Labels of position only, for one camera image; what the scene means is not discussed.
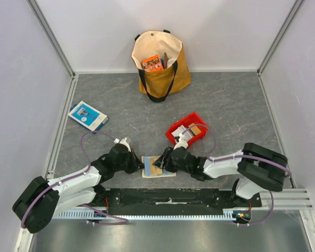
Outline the beige leather card holder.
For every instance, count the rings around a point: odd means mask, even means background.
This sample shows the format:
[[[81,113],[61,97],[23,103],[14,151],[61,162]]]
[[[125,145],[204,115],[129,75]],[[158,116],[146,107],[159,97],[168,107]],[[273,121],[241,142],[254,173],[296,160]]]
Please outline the beige leather card holder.
[[[159,177],[176,177],[176,173],[172,173],[155,166],[153,163],[159,158],[159,156],[142,156],[141,162],[144,164],[142,171],[142,177],[145,179],[155,179]]]

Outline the red plastic bin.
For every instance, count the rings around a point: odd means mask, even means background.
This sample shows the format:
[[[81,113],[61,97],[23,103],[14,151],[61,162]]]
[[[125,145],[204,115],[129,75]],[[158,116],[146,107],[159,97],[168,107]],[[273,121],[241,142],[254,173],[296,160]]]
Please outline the red plastic bin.
[[[203,139],[209,130],[208,125],[196,113],[192,112],[186,117],[172,124],[165,136],[174,147],[189,148],[193,143]]]

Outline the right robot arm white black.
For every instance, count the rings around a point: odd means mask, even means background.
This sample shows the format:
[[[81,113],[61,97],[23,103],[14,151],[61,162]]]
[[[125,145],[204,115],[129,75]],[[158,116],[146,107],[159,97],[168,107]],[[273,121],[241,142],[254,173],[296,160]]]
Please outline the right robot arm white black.
[[[281,192],[284,180],[291,175],[287,163],[280,153],[246,143],[235,153],[206,158],[190,154],[183,146],[166,148],[153,165],[172,173],[185,172],[198,181],[240,174],[243,177],[235,181],[229,197],[233,205],[240,207],[260,191]]]

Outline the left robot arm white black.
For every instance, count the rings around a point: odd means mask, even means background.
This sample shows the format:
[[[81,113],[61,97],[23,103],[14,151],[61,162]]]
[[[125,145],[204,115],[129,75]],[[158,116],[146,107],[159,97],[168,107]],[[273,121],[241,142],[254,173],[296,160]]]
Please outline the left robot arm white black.
[[[34,178],[12,210],[20,219],[21,227],[34,234],[46,227],[53,217],[73,207],[103,204],[105,193],[101,184],[113,178],[116,172],[131,174],[143,168],[134,150],[118,143],[109,153],[77,172],[52,180],[42,176]]]

